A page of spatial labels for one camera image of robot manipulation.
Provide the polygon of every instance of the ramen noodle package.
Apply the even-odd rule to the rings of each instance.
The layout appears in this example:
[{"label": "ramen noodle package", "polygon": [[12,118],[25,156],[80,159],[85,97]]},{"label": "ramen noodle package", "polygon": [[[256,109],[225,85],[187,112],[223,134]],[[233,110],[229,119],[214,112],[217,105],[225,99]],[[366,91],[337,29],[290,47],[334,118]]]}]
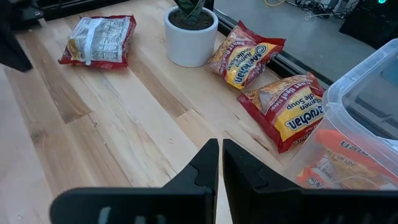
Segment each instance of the ramen noodle package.
[{"label": "ramen noodle package", "polygon": [[238,101],[283,153],[308,138],[322,120],[323,92],[308,73],[242,93]]},{"label": "ramen noodle package", "polygon": [[133,16],[84,17],[73,30],[60,64],[100,68],[127,66]]},{"label": "ramen noodle package", "polygon": [[261,75],[284,44],[285,39],[261,37],[239,21],[208,63],[213,72],[240,90]]},{"label": "ramen noodle package", "polygon": [[398,190],[397,177],[339,131],[318,129],[314,135],[325,153],[297,176],[302,187]]}]

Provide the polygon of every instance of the snake plant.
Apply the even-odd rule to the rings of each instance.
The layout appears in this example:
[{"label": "snake plant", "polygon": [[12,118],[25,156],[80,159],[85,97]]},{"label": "snake plant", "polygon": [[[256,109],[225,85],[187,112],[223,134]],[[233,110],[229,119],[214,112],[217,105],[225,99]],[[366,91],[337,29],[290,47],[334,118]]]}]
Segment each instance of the snake plant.
[{"label": "snake plant", "polygon": [[199,15],[206,0],[174,0],[180,13],[184,15],[184,23],[194,25],[199,21]]}]

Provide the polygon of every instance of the white plant pot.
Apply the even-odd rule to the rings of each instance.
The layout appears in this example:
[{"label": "white plant pot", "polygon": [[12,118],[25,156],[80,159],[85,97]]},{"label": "white plant pot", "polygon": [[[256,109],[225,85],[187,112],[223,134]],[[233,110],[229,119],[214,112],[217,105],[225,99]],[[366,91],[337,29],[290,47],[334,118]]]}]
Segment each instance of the white plant pot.
[{"label": "white plant pot", "polygon": [[199,67],[207,63],[214,51],[218,18],[214,12],[203,8],[213,18],[213,25],[203,30],[185,30],[169,21],[170,13],[178,10],[175,6],[164,15],[166,48],[169,59],[184,67]]}]

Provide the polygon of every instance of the wooden tabletop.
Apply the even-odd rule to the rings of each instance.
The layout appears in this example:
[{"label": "wooden tabletop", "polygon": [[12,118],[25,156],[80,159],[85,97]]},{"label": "wooden tabletop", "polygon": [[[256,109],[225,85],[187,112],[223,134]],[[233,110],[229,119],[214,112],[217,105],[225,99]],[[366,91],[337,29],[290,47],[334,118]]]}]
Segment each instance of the wooden tabletop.
[{"label": "wooden tabletop", "polygon": [[[238,90],[206,66],[167,58],[163,15],[171,5],[132,0],[17,35],[35,68],[0,67],[0,223],[49,223],[51,201],[74,187],[161,187],[209,138],[233,139],[285,169],[294,152],[276,153],[236,101]],[[57,63],[80,17],[118,14],[137,21],[128,68]],[[250,89],[278,79],[267,70]],[[219,188],[217,222],[231,223],[222,178]]]}]

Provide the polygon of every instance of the back of ramen package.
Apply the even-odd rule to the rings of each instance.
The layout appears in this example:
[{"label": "back of ramen package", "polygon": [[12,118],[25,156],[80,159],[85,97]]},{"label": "back of ramen package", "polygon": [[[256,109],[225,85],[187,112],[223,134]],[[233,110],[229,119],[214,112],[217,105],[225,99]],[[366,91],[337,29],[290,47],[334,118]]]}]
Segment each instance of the back of ramen package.
[{"label": "back of ramen package", "polygon": [[84,17],[73,30],[59,64],[99,68],[127,66],[134,16]]}]

